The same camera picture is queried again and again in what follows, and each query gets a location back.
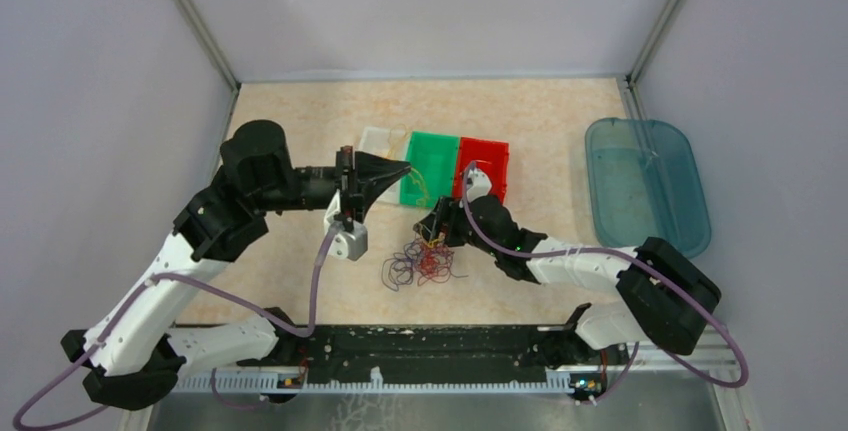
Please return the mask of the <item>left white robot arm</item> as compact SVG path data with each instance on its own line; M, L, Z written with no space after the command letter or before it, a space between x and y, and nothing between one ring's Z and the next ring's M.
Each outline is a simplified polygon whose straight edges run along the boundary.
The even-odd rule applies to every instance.
M368 248L365 217L376 200L410 173L408 162L349 146L324 167L293 165L283 127L271 120L241 125L220 148L210 184L174 220L160 251L114 309L87 330L62 338L67 357L87 369L94 403L136 411L166 397L178 381L222 365L270 359L292 362L298 327L279 310L251 306L247 320L179 328L176 318L199 291L268 232L269 214L321 211L323 239L313 268L327 258L355 261Z

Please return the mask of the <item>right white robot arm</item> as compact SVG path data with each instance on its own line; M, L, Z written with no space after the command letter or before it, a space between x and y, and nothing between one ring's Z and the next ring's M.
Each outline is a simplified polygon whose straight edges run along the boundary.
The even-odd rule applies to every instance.
M469 202L442 197L413 230L449 248L476 248L516 281L618 296L613 303L585 306L564 334L564 352L576 363L590 362L613 344L646 340L689 356L721 300L717 285L662 238L624 248L566 244L518 225L494 195Z

